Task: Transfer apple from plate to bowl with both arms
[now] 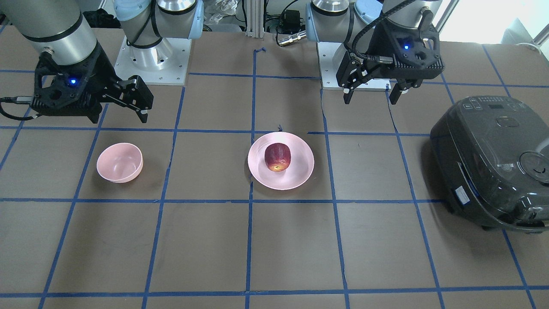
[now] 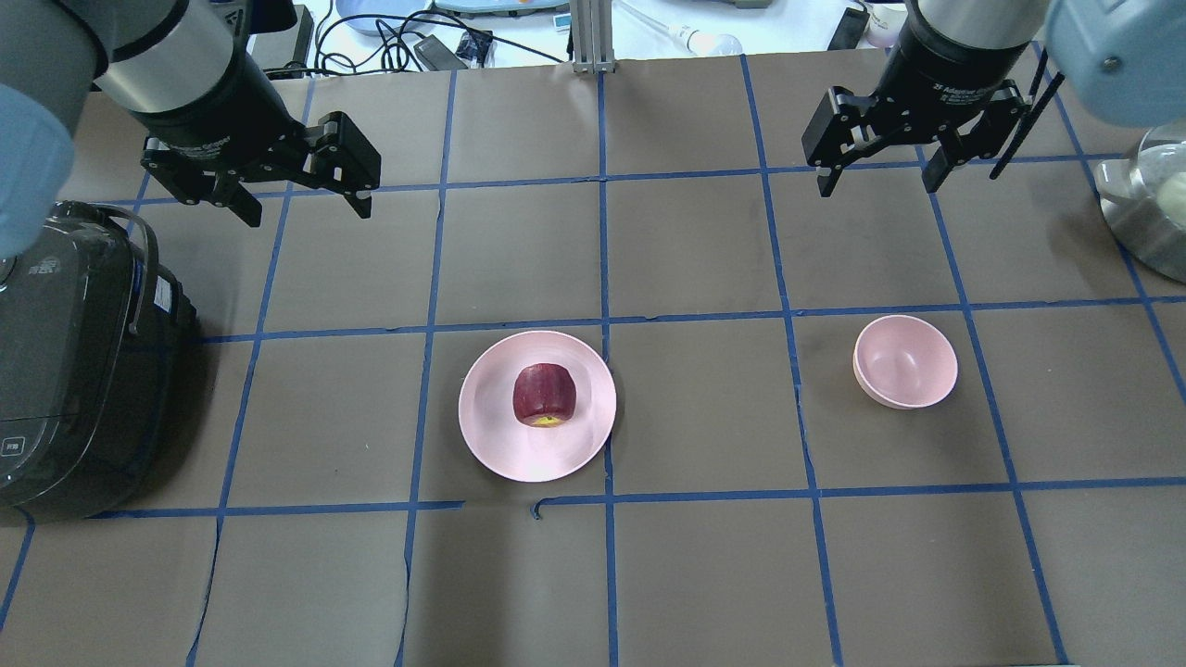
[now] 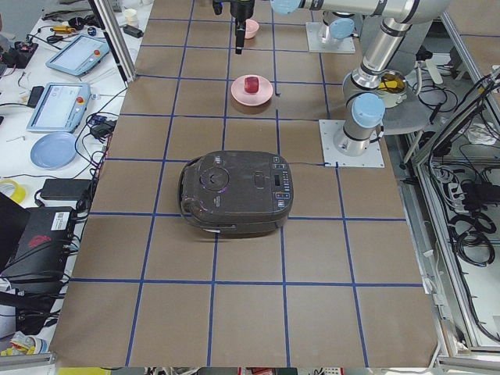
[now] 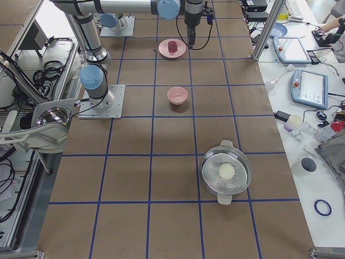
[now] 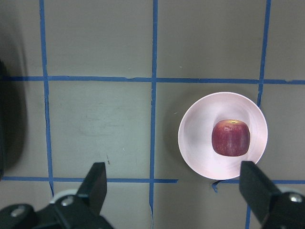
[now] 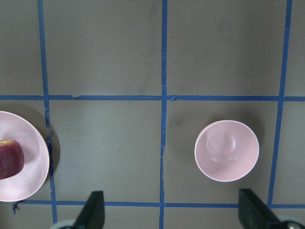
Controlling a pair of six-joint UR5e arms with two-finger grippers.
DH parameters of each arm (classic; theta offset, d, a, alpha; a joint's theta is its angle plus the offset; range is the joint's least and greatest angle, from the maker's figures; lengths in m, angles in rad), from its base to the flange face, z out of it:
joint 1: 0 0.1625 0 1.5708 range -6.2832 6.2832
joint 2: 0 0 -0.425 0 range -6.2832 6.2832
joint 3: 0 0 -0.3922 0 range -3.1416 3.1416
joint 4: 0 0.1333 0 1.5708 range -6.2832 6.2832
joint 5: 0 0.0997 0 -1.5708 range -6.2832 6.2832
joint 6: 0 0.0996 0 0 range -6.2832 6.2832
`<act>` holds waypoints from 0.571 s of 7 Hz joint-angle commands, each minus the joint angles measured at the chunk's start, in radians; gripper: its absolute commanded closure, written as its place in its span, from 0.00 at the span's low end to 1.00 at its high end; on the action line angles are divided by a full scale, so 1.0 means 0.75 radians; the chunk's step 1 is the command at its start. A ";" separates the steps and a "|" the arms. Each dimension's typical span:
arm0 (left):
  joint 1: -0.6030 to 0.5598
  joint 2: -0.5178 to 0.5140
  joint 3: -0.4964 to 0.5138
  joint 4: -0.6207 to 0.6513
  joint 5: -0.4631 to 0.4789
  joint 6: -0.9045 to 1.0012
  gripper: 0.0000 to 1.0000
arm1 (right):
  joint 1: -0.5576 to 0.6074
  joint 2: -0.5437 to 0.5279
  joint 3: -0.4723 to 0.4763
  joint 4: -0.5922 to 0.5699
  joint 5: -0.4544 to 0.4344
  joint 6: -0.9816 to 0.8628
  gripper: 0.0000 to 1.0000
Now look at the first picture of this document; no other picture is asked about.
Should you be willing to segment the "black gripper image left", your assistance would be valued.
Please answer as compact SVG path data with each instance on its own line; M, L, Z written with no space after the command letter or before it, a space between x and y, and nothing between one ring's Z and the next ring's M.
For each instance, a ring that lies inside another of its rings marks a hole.
M32 110L48 117L88 117L98 122L102 103L115 103L147 123L154 96L140 76L121 80L100 43L84 60L57 64L48 51L35 69Z

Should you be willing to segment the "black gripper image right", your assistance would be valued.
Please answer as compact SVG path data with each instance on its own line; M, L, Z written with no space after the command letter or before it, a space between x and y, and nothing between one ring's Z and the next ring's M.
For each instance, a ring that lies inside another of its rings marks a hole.
M433 25L424 30L405 29L389 20L381 21L374 28L367 54L392 62L382 64L345 52L336 72L345 104L350 104L356 88L373 78L396 80L389 95L390 103L396 104L403 93L419 88L423 80L434 79L445 69L439 33Z

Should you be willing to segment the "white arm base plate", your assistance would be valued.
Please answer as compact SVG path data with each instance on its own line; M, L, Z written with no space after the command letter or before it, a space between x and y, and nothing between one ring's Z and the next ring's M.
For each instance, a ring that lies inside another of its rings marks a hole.
M337 70L346 51L343 43L318 42L318 64L320 66L322 88L324 90L342 90L337 82ZM392 88L389 79L372 79L355 88L356 91L385 91Z
M192 39L163 38L151 48L137 48L124 39L115 72L124 80L140 76L147 85L184 86L192 42Z

